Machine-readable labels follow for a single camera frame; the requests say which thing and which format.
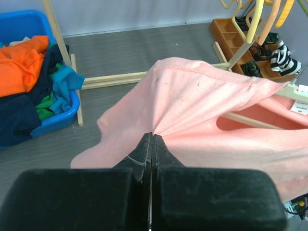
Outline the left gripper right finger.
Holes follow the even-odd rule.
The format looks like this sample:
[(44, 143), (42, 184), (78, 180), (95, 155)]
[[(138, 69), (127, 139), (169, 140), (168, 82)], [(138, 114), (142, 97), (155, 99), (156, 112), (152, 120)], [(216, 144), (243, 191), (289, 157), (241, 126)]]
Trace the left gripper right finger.
[(250, 169), (185, 167), (163, 138), (152, 145), (152, 230), (283, 231), (271, 178)]

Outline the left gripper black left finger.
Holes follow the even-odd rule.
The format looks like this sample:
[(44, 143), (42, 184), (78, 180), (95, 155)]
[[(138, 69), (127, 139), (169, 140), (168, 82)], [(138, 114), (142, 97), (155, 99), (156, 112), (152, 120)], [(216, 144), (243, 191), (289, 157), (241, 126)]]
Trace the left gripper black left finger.
[(113, 168), (31, 169), (0, 208), (3, 231), (146, 231), (151, 133)]

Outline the pink t shirt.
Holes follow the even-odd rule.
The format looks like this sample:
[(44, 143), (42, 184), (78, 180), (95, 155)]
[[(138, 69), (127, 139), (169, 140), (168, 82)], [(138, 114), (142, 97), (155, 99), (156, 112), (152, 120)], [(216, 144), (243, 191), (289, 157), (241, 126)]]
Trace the pink t shirt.
[(101, 141), (71, 168), (114, 167), (153, 133), (187, 167), (266, 172), (287, 202), (308, 192), (308, 118), (277, 94), (283, 87), (202, 61), (157, 61), (99, 118)]

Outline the cream hanger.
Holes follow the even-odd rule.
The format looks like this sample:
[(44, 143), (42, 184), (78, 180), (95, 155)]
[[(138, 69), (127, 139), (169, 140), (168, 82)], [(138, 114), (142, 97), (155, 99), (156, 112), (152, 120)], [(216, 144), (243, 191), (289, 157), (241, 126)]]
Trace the cream hanger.
[[(303, 103), (308, 103), (308, 94), (302, 91), (298, 91), (298, 88), (295, 84), (288, 83), (282, 89), (276, 92), (277, 95), (287, 97), (292, 100), (300, 101)], [(258, 121), (252, 118), (245, 117), (243, 115), (235, 114), (235, 113), (225, 113), (222, 117), (233, 120), (242, 124), (246, 124), (255, 128), (269, 128), (269, 129), (282, 129), (278, 126), (274, 126), (262, 121)]]

